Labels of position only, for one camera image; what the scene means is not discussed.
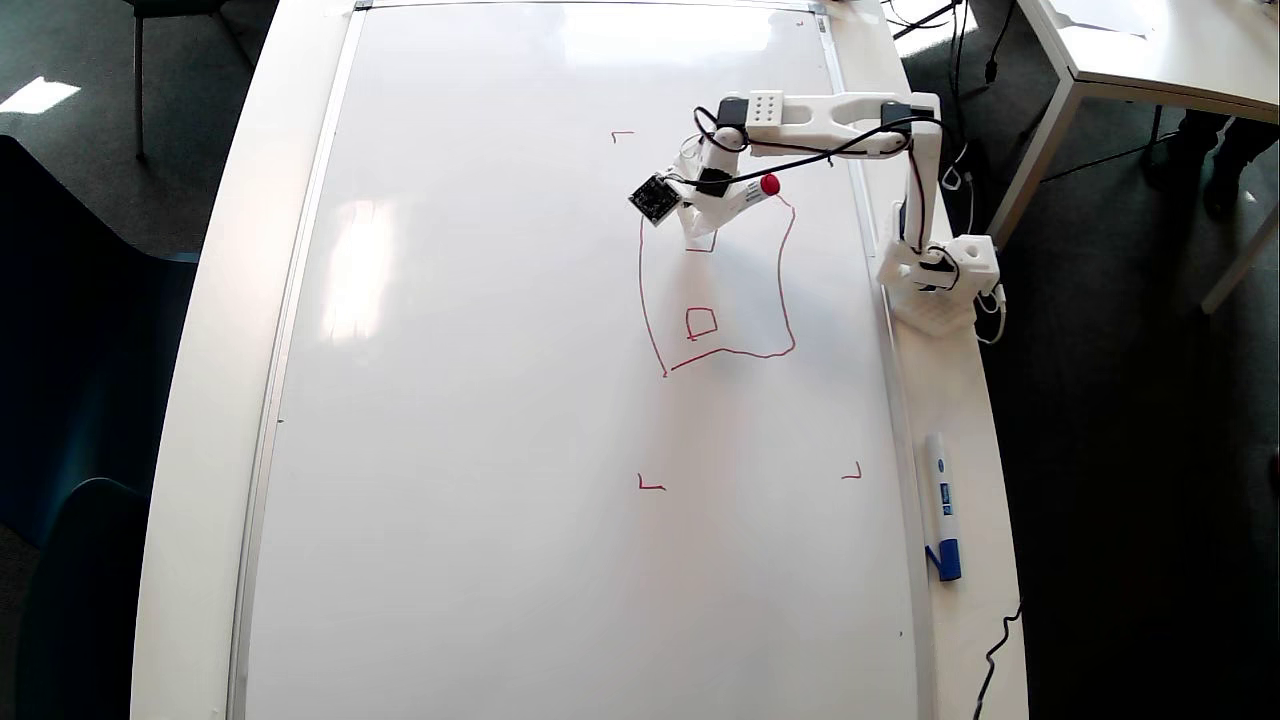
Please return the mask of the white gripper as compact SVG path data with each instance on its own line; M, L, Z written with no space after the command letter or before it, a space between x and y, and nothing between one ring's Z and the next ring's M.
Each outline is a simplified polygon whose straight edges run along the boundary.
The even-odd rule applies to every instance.
M675 176L685 177L680 222L686 238L714 234L723 217L737 217L758 204L758 179L736 179L746 138L691 138L681 142Z

